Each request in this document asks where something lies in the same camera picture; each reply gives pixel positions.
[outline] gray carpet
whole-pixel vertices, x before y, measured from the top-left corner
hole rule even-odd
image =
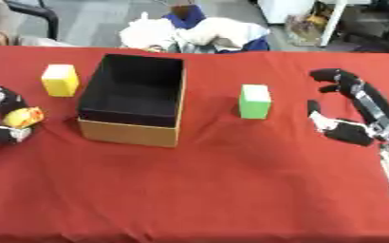
[[[37,4],[37,0],[18,0]],[[248,0],[192,0],[207,16],[228,17],[243,22],[266,26],[267,22],[258,7]],[[76,46],[119,47],[118,33],[128,23],[139,18],[143,11],[152,18],[159,18],[169,12],[169,7],[155,0],[45,0],[60,17],[59,40]],[[170,5],[184,4],[188,0],[162,0]],[[44,20],[14,13],[16,25],[21,34],[46,36]],[[334,41],[327,48],[295,47],[287,42],[282,27],[270,27],[268,37],[274,50],[289,51],[347,51],[356,45]]]

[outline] white cloth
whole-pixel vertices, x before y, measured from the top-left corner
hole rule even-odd
[[[144,12],[120,32],[123,47],[168,50],[177,44],[180,49],[212,44],[217,50],[238,50],[245,44],[269,34],[267,28],[227,18],[207,18],[191,29],[176,29],[168,19],[149,19]]]

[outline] robot finger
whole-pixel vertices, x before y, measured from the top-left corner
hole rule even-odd
[[[318,82],[332,82],[336,83],[337,80],[335,77],[340,74],[340,69],[338,68],[323,68],[323,69],[316,69],[311,72],[309,72],[309,76],[311,76],[315,81]]]
[[[329,93],[329,92],[337,92],[339,91],[340,86],[339,85],[328,85],[320,88],[321,93]]]

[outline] open box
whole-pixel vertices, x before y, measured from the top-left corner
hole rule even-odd
[[[107,54],[83,93],[79,124],[90,140],[175,147],[183,61]]]

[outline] yellow object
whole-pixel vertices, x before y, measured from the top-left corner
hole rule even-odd
[[[49,96],[72,97],[80,84],[73,65],[49,65],[42,77]]]
[[[23,129],[44,119],[44,113],[39,107],[22,108],[11,111],[3,119],[3,123],[13,128]]]

